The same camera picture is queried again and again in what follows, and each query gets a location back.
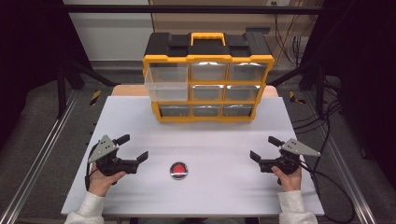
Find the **white table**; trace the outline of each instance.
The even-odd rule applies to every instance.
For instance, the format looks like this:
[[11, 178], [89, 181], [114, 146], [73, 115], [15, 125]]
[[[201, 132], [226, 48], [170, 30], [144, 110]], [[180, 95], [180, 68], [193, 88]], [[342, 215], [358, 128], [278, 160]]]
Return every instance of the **white table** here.
[[[249, 157], [279, 157], [268, 136], [295, 138], [282, 98], [262, 98], [251, 122], [160, 123], [147, 96], [109, 96], [62, 209], [78, 210], [86, 190], [84, 176], [92, 146], [107, 134], [131, 135], [118, 157], [135, 160], [148, 151], [136, 175], [127, 175], [106, 196], [103, 215], [114, 217], [265, 217], [280, 213], [274, 174], [261, 173]], [[169, 169], [185, 162], [189, 173], [175, 180]], [[303, 172], [302, 192], [308, 210], [323, 215], [312, 180]]]

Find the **yellow storage organizer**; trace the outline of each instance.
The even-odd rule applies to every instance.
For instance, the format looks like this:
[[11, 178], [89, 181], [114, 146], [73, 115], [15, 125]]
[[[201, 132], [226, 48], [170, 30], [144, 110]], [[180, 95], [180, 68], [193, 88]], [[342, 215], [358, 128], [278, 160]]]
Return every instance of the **yellow storage organizer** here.
[[249, 121], [274, 57], [260, 33], [150, 36], [145, 87], [159, 121]]

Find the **plastic drawer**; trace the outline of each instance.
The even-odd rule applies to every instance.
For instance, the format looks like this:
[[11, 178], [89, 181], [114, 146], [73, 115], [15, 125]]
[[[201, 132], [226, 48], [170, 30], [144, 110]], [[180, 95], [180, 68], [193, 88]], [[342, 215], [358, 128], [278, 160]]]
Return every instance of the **plastic drawer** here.
[[223, 85], [194, 85], [191, 86], [192, 100], [221, 100]]
[[218, 117], [220, 114], [220, 105], [193, 105], [192, 114], [195, 117]]
[[150, 67], [146, 73], [145, 87], [153, 102], [187, 101], [188, 69], [183, 67]]
[[227, 86], [226, 100], [230, 101], [254, 101], [260, 86]]
[[188, 105], [159, 105], [163, 117], [187, 117], [190, 114]]
[[253, 105], [225, 105], [222, 110], [224, 117], [248, 117]]
[[224, 80], [226, 63], [200, 62], [191, 64], [192, 80]]
[[266, 63], [230, 63], [229, 80], [262, 80]]

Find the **aluminum rail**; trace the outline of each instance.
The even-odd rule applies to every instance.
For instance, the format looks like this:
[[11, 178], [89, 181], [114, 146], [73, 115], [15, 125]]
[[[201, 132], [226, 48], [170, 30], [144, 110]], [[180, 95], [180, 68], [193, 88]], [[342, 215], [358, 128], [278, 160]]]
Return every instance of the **aluminum rail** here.
[[[306, 92], [303, 91], [305, 99], [307, 99], [307, 103], [309, 107], [311, 108], [312, 112], [316, 114], [316, 109], [314, 106], [314, 98], [312, 96], [312, 92]], [[323, 124], [320, 126], [321, 133], [323, 135], [323, 138], [326, 136], [326, 133], [328, 131], [327, 124]], [[329, 134], [328, 138], [328, 145], [329, 145], [329, 152], [332, 157], [332, 162], [334, 163], [334, 167], [339, 174], [341, 181], [344, 184], [344, 187], [346, 188], [346, 191], [348, 192], [353, 204], [355, 205], [355, 211], [356, 214], [359, 217], [359, 220], [363, 224], [375, 224], [375, 217], [364, 199], [363, 194], [361, 193], [361, 189], [358, 186], [358, 183], [356, 183], [355, 178], [353, 177], [351, 171], [347, 167], [347, 163], [343, 159], [340, 150], [338, 149], [337, 145], [334, 142], [334, 139], [332, 136]]]
[[70, 13], [208, 13], [208, 14], [283, 14], [320, 15], [337, 13], [341, 8], [322, 7], [247, 7], [247, 6], [145, 6], [145, 5], [41, 5], [41, 10]]
[[38, 152], [35, 161], [33, 162], [29, 172], [26, 177], [23, 179], [17, 193], [15, 194], [12, 201], [9, 203], [7, 209], [0, 217], [1, 224], [12, 224], [16, 221], [18, 214], [20, 213], [24, 203], [26, 202], [27, 197], [29, 196], [35, 182], [37, 181], [41, 170], [43, 169], [47, 158], [49, 157], [58, 137], [61, 133], [67, 119], [71, 111], [73, 110], [74, 105], [76, 104], [77, 98], [80, 94], [80, 91], [72, 91], [68, 103], [66, 111], [64, 115], [55, 121], [55, 124], [52, 127], [52, 130], [49, 132], [49, 135], [44, 142], [43, 147]]

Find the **red button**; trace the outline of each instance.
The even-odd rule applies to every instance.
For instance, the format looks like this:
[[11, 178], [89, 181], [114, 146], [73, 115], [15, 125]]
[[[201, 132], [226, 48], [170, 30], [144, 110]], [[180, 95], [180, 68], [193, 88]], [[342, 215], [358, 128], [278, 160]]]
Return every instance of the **red button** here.
[[174, 179], [182, 179], [187, 175], [187, 166], [181, 161], [175, 162], [170, 169], [171, 176]]

